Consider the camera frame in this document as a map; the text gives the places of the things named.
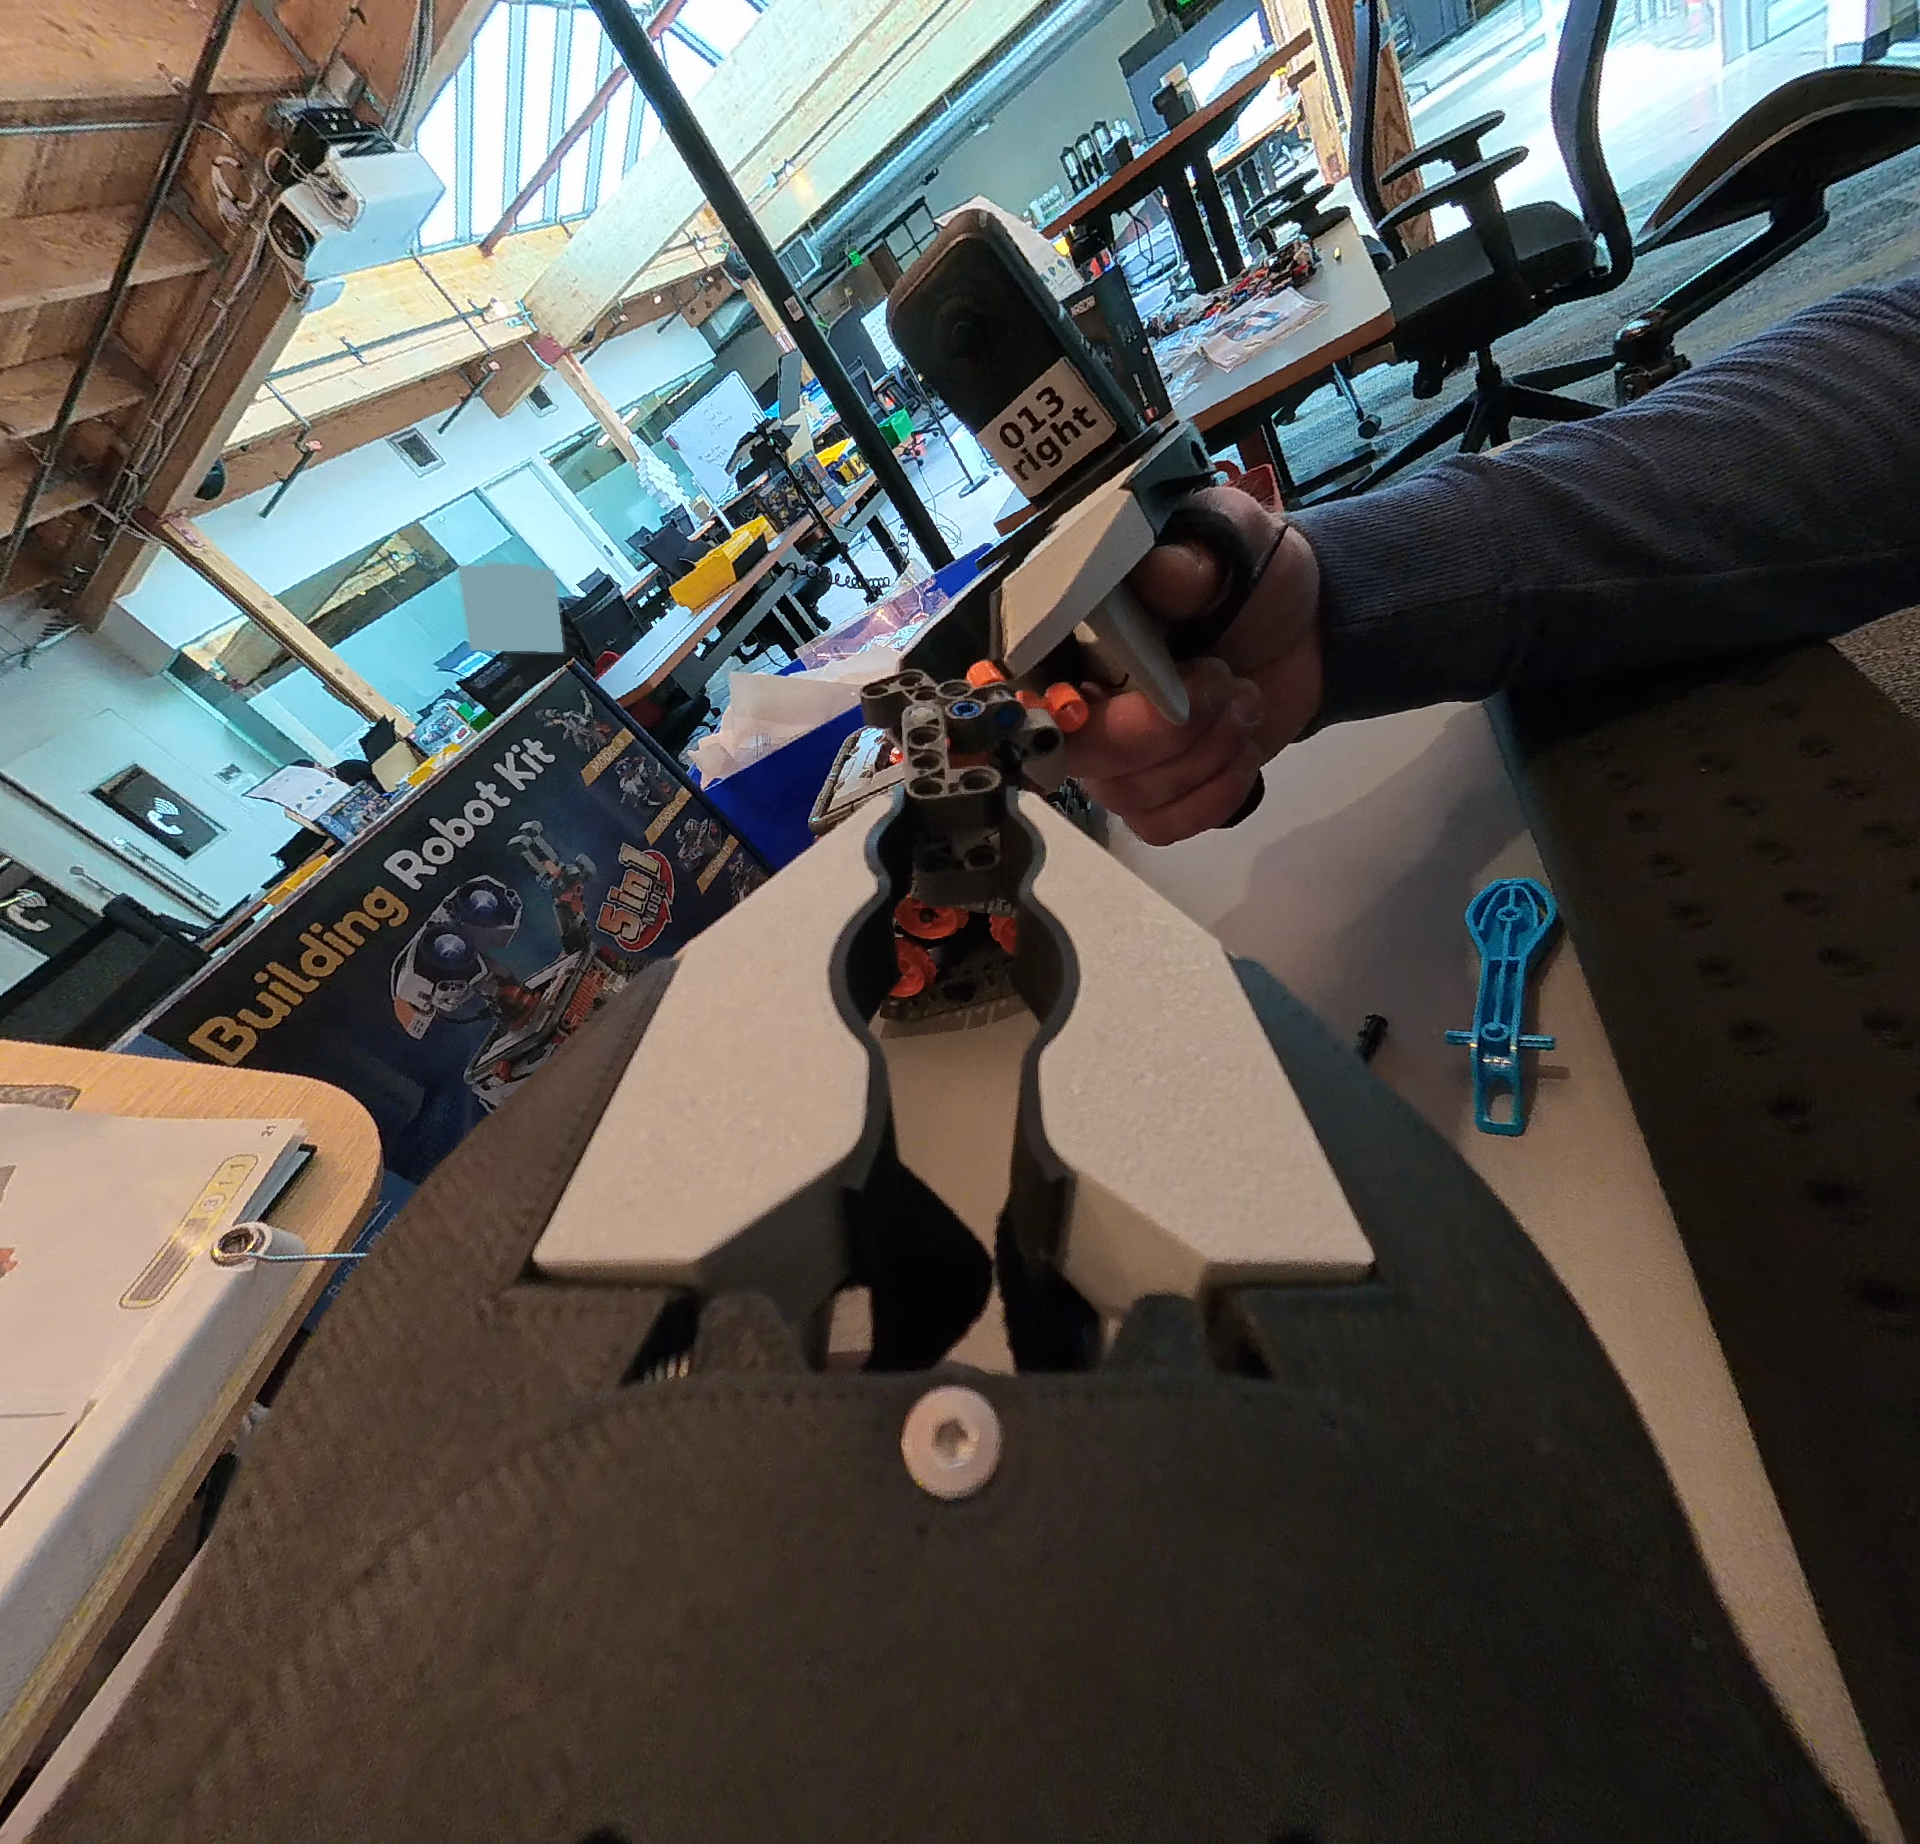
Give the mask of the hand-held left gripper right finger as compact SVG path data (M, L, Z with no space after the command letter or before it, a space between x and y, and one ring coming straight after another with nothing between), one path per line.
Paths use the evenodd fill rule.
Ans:
M1108 848L1017 790L1021 909L1064 943L1035 1041L1064 1166L1052 1260L1076 1289L1360 1282L1374 1247L1228 949Z

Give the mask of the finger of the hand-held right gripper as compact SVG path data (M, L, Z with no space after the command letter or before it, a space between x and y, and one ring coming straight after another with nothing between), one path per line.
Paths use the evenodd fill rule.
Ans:
M1100 674L1158 681L1162 641L1127 589L1152 545L1156 528L1135 491L1121 480L1096 487L997 582L994 658L1021 678L1035 674L1080 635Z

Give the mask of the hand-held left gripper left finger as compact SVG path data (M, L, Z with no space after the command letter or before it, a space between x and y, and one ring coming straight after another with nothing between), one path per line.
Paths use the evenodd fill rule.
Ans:
M883 905L868 801L698 935L534 1247L542 1277L843 1289L844 1198L878 1149L852 935Z

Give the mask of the dark grey holed beam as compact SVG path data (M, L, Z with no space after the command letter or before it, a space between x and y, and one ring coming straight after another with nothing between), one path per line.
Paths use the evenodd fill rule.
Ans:
M1047 701L1011 681L898 669L861 691L864 719L898 749L901 804L886 848L902 892L934 909L1014 901L1030 842L1007 830L1011 796L1064 751Z

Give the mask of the person's right hand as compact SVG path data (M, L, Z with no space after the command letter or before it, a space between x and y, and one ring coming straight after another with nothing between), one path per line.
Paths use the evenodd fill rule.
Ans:
M1237 487L1204 491L1189 507L1207 528L1156 542L1130 578L1158 627L1208 619L1225 604L1221 529L1266 561L1261 582L1214 654L1181 665L1185 722L1141 691L1087 683L1089 719L1068 739L1068 776L1151 847L1233 823L1265 764L1304 739L1325 701L1321 575L1305 533Z

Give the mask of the black support pole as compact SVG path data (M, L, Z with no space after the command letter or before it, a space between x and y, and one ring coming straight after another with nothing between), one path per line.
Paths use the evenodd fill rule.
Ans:
M661 114L666 133L675 145L688 173L698 180L700 193L713 206L719 221L728 232L728 239L733 243L733 248L738 248L758 284L773 297L781 319L792 327L799 354L823 381L823 389L837 406L843 424L852 433L852 441L864 450L876 478L876 484L901 511L902 525L923 549L928 566L948 566L953 561L953 552L936 517L926 508L923 499L902 471L901 459L886 445L873 414L864 401L864 392L852 381L852 375L844 370L816 314L781 269L779 251L760 228L750 202L733 184L728 165L713 148L708 130L695 116L682 86L674 81L666 60L661 58L647 25L634 12L634 4L628 0L588 0L588 4L595 8L601 31L608 31L616 52L630 70L642 94Z

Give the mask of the whiteboard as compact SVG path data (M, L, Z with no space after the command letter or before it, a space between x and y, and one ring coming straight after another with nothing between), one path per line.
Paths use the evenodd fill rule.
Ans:
M720 372L719 381L695 397L662 433L666 445L698 480L709 500L736 492L733 453L744 438L766 424L758 395L738 372Z

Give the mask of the white plastic bags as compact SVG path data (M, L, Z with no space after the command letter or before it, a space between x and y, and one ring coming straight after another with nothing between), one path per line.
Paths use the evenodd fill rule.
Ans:
M687 760L704 786L738 776L802 735L861 710L861 689L898 669L895 652L864 652L825 666L790 673L733 669L713 730Z

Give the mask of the wooden top desk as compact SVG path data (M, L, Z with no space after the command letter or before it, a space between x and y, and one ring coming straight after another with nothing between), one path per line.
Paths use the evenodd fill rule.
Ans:
M1087 189L1044 226L1065 236L1073 261L1100 279L1117 269L1117 219L1162 194L1176 228L1200 310L1151 343L1174 412L1216 442L1278 453L1266 418L1287 392L1340 375L1395 327L1374 261L1346 207L1331 211L1321 239L1257 248L1243 256L1236 219L1214 170L1214 145L1243 102L1296 65L1305 37L1261 54L1233 86L1181 116L1162 139Z

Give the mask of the blue plastic bin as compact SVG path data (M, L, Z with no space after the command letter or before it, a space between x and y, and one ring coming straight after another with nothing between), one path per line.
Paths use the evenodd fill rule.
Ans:
M790 669L820 669L864 652L895 652L898 657L926 629L948 604L974 582L990 549L977 545L959 561L928 578L914 578L882 604L852 614L829 633L802 647L799 661ZM857 710L823 726L798 744L766 757L760 764L704 786L704 796L744 834L771 868L785 868L811 843L808 814L829 776L844 739L864 728Z

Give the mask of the cyan plastic brick tool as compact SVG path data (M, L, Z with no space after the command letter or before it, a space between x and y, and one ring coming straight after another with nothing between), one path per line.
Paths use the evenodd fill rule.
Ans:
M1557 898L1530 876L1489 880L1464 909L1478 949L1476 1016L1445 1040L1472 1061L1476 1125L1490 1137L1528 1128L1526 1055L1553 1036L1528 1032L1528 984L1559 924Z

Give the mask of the yellow bin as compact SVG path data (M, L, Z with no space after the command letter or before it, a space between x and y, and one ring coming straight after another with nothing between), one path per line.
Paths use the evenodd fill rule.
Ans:
M742 569L756 566L771 549L773 525L766 517L756 517L725 541L698 557L682 578L670 585L674 604L700 612L724 599Z

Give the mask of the dark blue robot kit box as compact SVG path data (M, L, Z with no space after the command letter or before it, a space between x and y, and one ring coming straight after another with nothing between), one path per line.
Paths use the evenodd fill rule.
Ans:
M771 868L585 673L560 669L133 1028L320 1078L419 1185L630 978Z

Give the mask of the black perforated pad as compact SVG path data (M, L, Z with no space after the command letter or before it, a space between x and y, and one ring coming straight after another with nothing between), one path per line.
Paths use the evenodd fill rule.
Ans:
M1916 719L1837 647L1497 705L1813 1608L1917 1786Z

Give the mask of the instruction booklet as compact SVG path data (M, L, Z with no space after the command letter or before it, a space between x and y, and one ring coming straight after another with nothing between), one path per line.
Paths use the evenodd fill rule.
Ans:
M195 1406L282 1318L290 1270L218 1245L258 1228L305 1149L293 1116L5 1106L5 1511L76 1429L111 1438L160 1389Z

